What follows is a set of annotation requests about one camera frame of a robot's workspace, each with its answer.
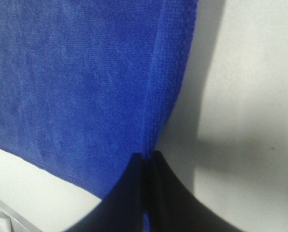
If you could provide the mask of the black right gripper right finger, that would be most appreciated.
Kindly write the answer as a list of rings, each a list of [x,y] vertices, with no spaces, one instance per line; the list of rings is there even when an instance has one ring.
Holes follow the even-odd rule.
[[[160,151],[155,151],[148,162],[148,187],[152,232],[241,231],[196,199]]]

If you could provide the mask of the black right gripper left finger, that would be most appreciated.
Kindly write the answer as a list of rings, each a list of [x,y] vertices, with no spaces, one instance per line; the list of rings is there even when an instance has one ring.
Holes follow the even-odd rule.
[[[141,232],[143,159],[131,156],[122,176],[102,201],[82,220],[71,227],[72,232]]]

